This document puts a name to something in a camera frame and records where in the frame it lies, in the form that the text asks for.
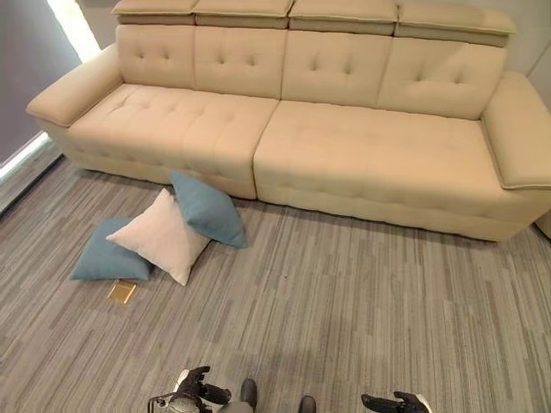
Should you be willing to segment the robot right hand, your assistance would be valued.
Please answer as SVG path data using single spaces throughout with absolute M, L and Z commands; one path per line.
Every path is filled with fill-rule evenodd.
M 395 400 L 362 394 L 362 404 L 369 410 L 380 413 L 431 413 L 427 399 L 421 394 L 395 391 Z

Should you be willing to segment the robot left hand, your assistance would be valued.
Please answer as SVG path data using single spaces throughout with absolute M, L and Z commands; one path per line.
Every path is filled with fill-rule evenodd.
M 184 369 L 176 382 L 175 392 L 180 395 L 196 396 L 199 399 L 218 405 L 228 404 L 232 398 L 229 389 L 222 389 L 204 382 L 205 375 L 210 370 L 210 366 Z

